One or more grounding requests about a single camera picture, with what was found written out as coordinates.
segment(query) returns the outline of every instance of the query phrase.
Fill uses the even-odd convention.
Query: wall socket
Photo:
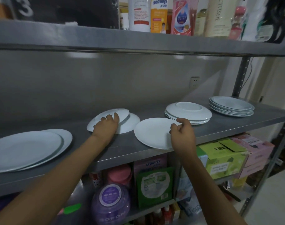
[[[189,82],[189,88],[192,88],[192,89],[198,88],[199,81],[200,81],[200,77],[199,76],[191,77],[190,78],[190,82]]]

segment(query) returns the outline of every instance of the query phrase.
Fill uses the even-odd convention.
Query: black wire
[[[244,85],[246,84],[246,82],[247,82],[247,81],[248,81],[248,79],[250,78],[251,73],[252,73],[252,71],[253,71],[253,66],[252,66],[252,61],[253,61],[253,60],[254,60],[254,57],[252,57],[252,60],[251,60],[251,71],[250,71],[250,74],[249,74],[249,76],[248,76],[247,80],[245,81]]]

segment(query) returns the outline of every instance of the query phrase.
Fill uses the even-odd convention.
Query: gray wall
[[[118,107],[134,112],[155,103],[208,98],[218,94],[228,60],[0,51],[0,123],[87,118]],[[201,77],[194,91],[192,76]]]

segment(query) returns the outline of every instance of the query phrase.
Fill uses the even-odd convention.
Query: shelf post
[[[250,198],[248,198],[245,201],[244,206],[242,207],[242,209],[240,211],[240,215],[242,217],[246,216],[246,214],[249,212],[249,210],[250,210],[251,206],[253,205],[259,191],[261,190],[264,182],[266,181],[269,174],[271,173],[271,171],[275,165],[275,162],[278,159],[278,157],[279,157],[279,155],[280,155],[280,153],[284,147],[285,147],[285,123],[284,123],[282,129],[280,130],[278,137],[276,138],[274,155],[273,155],[271,161],[269,162],[268,167],[266,168],[261,180],[259,181],[259,183],[256,187],[256,190],[254,191],[253,196],[251,196]]]
[[[250,62],[249,56],[242,57],[242,61],[240,62],[238,74],[237,74],[236,81],[234,84],[234,89],[232,92],[232,96],[234,97],[239,97],[239,94],[240,94],[240,91],[242,90],[242,85],[244,83],[244,79],[245,79],[245,76],[248,70],[249,62]]]

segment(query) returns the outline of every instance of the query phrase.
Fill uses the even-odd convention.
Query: white floor
[[[285,225],[285,170],[266,180],[245,221],[248,225]]]

